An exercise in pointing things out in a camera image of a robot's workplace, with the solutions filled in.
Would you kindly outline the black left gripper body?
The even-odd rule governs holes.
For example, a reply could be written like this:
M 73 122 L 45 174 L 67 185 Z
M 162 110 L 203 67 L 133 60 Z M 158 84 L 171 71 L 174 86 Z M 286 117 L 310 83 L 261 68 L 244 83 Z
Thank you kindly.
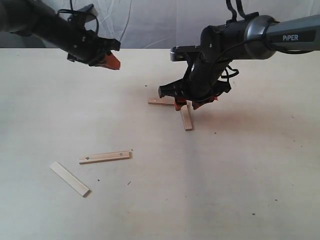
M 118 52 L 120 47 L 121 43 L 117 39 L 99 37 L 89 30 L 79 43 L 73 45 L 72 50 L 67 54 L 67 60 L 96 67 L 106 54 L 109 55 L 112 51 Z

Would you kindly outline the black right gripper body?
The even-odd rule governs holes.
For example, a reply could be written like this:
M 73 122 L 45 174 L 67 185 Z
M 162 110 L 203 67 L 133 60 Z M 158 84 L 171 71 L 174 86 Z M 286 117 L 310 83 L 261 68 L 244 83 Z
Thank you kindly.
M 230 61 L 215 64 L 197 58 L 193 67 L 188 66 L 183 78 L 158 88 L 160 98 L 173 97 L 177 102 L 204 102 L 231 90 L 230 83 L 219 80 Z

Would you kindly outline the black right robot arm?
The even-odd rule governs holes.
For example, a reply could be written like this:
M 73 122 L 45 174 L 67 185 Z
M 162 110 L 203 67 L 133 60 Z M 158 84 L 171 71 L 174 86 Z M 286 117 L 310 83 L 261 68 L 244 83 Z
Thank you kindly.
M 196 110 L 231 90 L 230 78 L 239 74 L 230 67 L 234 60 L 266 60 L 276 52 L 299 55 L 319 49 L 319 15 L 283 22 L 257 15 L 209 25 L 202 30 L 199 45 L 170 50 L 171 61 L 186 61 L 187 69 L 181 79 L 160 86 L 158 95 L 173 97 L 177 111 L 188 101 Z

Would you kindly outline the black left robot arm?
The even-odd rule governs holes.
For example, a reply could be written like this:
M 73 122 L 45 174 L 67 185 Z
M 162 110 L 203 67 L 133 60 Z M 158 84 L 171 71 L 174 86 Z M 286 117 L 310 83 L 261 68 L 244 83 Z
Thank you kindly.
M 0 30 L 22 37 L 35 36 L 67 53 L 67 60 L 90 67 L 119 70 L 121 62 L 113 54 L 121 43 L 115 38 L 99 36 L 99 28 L 86 29 L 98 18 L 94 4 L 80 9 L 55 11 L 41 0 L 2 0 Z

